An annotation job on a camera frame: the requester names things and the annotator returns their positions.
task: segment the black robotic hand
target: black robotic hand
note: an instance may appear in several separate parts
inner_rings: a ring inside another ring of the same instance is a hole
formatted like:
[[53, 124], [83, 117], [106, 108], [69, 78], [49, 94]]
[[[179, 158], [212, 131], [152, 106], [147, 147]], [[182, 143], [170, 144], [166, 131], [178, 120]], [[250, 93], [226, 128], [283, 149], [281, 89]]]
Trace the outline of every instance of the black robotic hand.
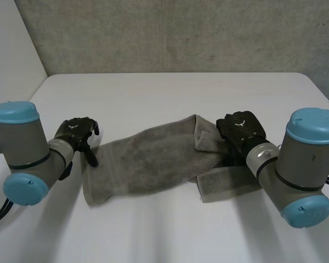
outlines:
[[231, 155], [235, 158], [243, 158], [255, 146], [268, 142], [265, 131], [250, 111], [238, 111], [225, 115], [224, 119], [216, 122], [220, 136], [226, 140]]
[[100, 134], [96, 121], [88, 117], [74, 118], [62, 122], [54, 138], [67, 141], [75, 152], [84, 153], [87, 162], [92, 167], [97, 167], [99, 164], [98, 160], [94, 152], [90, 149], [90, 145], [88, 145], [88, 138], [92, 136], [93, 131], [95, 135]]

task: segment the black ring band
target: black ring band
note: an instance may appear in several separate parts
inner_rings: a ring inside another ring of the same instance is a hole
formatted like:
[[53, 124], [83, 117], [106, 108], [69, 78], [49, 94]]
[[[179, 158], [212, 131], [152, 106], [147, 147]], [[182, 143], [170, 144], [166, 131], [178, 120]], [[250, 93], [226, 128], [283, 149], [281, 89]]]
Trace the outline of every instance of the black ring band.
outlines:
[[318, 187], [304, 187], [304, 186], [299, 186], [299, 185], [295, 185], [292, 182], [289, 182], [287, 180], [285, 180], [279, 173], [278, 171], [275, 169], [275, 174], [276, 177], [278, 177], [278, 179], [280, 181], [282, 181], [284, 184], [286, 184], [287, 186], [290, 186], [296, 190], [301, 190], [301, 191], [305, 191], [305, 192], [315, 192], [318, 190], [321, 190], [323, 188], [324, 185], [318, 186]]
[[257, 170], [257, 172], [256, 172], [256, 179], [258, 180], [260, 172], [262, 171], [262, 169], [263, 169], [267, 164], [269, 164], [269, 163], [271, 163], [271, 162], [273, 162], [273, 161], [276, 161], [277, 159], [278, 159], [278, 156], [275, 156], [275, 157], [270, 158], [270, 159], [268, 159], [267, 161], [265, 161], [265, 162], [264, 162], [264, 163], [258, 168], [258, 170]]
[[8, 167], [12, 170], [23, 170], [23, 169], [28, 169], [34, 166], [37, 166], [39, 164], [42, 164], [43, 162], [45, 162], [47, 159], [50, 158], [50, 152], [43, 158], [41, 158], [40, 160], [33, 162], [33, 163], [28, 163], [28, 164], [23, 164], [23, 165], [10, 165], [8, 164]]
[[66, 159], [65, 159], [65, 157], [59, 151], [57, 151], [55, 149], [50, 148], [50, 151], [53, 151], [53, 152], [57, 153], [61, 157], [62, 161], [64, 161], [65, 168], [66, 168]]

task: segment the gray towel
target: gray towel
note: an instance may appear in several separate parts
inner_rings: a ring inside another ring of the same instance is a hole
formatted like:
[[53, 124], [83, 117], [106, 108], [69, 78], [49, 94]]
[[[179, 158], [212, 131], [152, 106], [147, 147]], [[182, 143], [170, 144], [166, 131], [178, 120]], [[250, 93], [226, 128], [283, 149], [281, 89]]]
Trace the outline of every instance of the gray towel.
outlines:
[[247, 166], [214, 168], [197, 177], [197, 186], [203, 203], [226, 200], [261, 189]]
[[140, 195], [171, 188], [210, 171], [227, 154], [215, 125], [197, 115], [93, 151], [99, 166], [84, 165], [82, 175], [89, 205], [102, 204], [112, 195]]

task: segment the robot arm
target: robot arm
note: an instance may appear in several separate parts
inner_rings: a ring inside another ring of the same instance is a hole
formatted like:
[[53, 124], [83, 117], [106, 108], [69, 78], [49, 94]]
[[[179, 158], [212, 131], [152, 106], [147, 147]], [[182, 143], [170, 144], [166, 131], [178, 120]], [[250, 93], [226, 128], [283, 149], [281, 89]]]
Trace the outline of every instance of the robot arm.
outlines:
[[35, 105], [27, 101], [0, 104], [0, 153], [11, 171], [4, 183], [6, 197], [19, 205], [39, 203], [57, 180], [72, 169], [76, 151], [84, 152], [91, 166], [98, 161], [87, 143], [96, 121], [74, 118], [64, 121], [49, 142]]
[[226, 115], [217, 128], [291, 226], [314, 226], [329, 216], [329, 199], [322, 193], [329, 184], [329, 110], [294, 112], [280, 151], [251, 112]]

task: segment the table surface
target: table surface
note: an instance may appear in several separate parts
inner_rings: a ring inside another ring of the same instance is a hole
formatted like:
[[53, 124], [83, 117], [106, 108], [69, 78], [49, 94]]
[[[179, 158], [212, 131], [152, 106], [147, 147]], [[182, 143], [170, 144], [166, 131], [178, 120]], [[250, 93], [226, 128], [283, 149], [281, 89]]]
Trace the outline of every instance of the table surface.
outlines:
[[[257, 116], [278, 145], [293, 111], [329, 109], [318, 88], [298, 73], [56, 75], [31, 101], [47, 139], [65, 119], [97, 120], [101, 136], [93, 145], [194, 113], [215, 122], [244, 110]], [[187, 182], [90, 208], [79, 160], [75, 156], [70, 177], [40, 204], [16, 205], [0, 222], [0, 262], [329, 262], [329, 218], [294, 229], [263, 191], [203, 204], [197, 186]], [[0, 207], [8, 174], [0, 156]], [[328, 185], [324, 193], [329, 197]]]

